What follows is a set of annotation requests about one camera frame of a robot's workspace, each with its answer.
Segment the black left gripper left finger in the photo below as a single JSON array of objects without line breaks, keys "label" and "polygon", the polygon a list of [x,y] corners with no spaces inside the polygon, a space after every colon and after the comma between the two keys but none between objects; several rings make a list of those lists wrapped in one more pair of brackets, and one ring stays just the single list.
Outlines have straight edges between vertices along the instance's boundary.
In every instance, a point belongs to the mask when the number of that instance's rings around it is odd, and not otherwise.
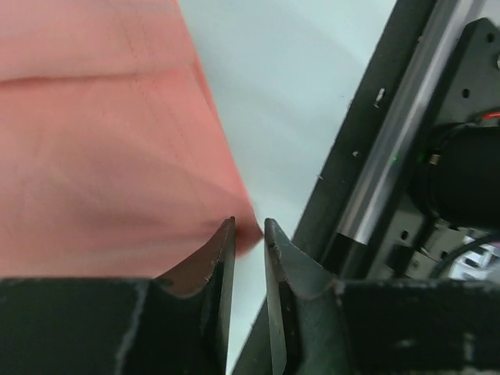
[{"label": "black left gripper left finger", "polygon": [[2,373],[224,373],[235,250],[229,218],[154,279],[2,279]]}]

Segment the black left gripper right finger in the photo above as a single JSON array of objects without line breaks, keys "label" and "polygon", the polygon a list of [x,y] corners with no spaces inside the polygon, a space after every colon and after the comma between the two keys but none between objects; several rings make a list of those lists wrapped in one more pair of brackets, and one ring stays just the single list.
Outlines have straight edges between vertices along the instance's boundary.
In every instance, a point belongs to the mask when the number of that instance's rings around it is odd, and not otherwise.
[{"label": "black left gripper right finger", "polygon": [[340,280],[264,224],[275,374],[496,374],[499,286]]}]

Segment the salmon pink polo shirt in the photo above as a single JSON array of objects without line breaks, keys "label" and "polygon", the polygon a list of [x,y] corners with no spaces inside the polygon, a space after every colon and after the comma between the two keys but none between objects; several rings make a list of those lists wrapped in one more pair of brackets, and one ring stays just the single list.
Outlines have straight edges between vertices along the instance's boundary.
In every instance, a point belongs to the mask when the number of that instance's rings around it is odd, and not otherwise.
[{"label": "salmon pink polo shirt", "polygon": [[148,276],[262,237],[175,1],[1,4],[1,273]]}]

